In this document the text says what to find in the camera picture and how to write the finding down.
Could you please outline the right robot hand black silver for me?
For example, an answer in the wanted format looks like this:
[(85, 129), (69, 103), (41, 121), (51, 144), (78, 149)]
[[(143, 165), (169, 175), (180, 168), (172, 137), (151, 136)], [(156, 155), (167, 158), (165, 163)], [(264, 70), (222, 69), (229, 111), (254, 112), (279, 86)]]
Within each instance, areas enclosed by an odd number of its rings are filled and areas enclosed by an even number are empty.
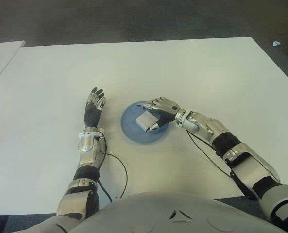
[(146, 130), (146, 133), (150, 133), (158, 130), (160, 127), (175, 120), (177, 113), (181, 109), (180, 106), (165, 97), (158, 97), (144, 103), (137, 105), (143, 109), (149, 109), (154, 113), (158, 113), (160, 118)]

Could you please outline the left robot hand black silver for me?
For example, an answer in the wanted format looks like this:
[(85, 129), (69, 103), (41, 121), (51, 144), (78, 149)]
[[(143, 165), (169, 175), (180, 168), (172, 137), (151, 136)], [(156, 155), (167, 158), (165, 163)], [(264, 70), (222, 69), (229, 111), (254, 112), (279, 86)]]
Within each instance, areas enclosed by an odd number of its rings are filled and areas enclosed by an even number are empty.
[(98, 127), (102, 109), (104, 108), (105, 104), (106, 104), (106, 97), (103, 92), (103, 89), (98, 89), (97, 87), (94, 87), (91, 90), (85, 105), (85, 112), (84, 112), (85, 128)]

